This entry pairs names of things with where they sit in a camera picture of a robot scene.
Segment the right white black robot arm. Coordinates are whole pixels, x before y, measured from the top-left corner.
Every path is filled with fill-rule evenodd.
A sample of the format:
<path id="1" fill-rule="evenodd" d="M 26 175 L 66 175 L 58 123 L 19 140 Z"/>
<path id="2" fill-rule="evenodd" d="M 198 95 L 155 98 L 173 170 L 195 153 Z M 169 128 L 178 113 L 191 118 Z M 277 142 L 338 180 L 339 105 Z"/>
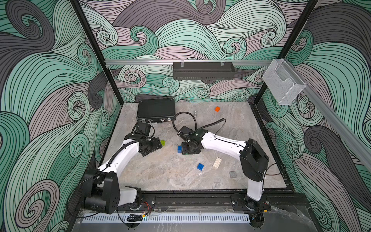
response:
<path id="1" fill-rule="evenodd" d="M 255 202 L 261 200 L 263 182 L 270 159 L 256 140 L 232 140 L 205 129 L 192 130 L 186 126 L 183 126 L 177 135 L 184 140 L 183 155 L 200 154 L 202 149 L 209 149 L 239 160 L 243 174 L 248 179 L 247 197 Z"/>

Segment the white lego brick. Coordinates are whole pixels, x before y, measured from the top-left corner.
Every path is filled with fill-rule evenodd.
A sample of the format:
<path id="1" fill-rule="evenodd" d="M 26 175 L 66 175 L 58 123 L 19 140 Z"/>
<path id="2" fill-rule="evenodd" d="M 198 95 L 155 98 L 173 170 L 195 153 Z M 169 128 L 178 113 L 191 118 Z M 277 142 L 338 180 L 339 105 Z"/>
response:
<path id="1" fill-rule="evenodd" d="M 215 162 L 213 163 L 213 167 L 216 168 L 216 169 L 218 169 L 219 166 L 220 166 L 220 164 L 221 164 L 221 162 L 222 162 L 222 159 L 219 158 L 219 157 L 217 157 L 216 160 L 215 160 Z"/>

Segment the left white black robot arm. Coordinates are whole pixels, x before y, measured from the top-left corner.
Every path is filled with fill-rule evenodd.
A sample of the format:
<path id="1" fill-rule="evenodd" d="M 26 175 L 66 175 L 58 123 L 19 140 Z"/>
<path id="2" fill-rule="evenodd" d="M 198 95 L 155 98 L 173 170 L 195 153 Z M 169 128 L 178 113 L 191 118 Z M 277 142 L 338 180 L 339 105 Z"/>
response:
<path id="1" fill-rule="evenodd" d="M 121 188 L 119 177 L 136 154 L 146 156 L 162 148 L 160 139 L 154 135 L 155 129 L 151 124 L 137 122 L 125 136 L 122 146 L 107 162 L 84 174 L 81 195 L 83 209 L 112 214 L 124 205 L 141 207 L 141 189 Z"/>

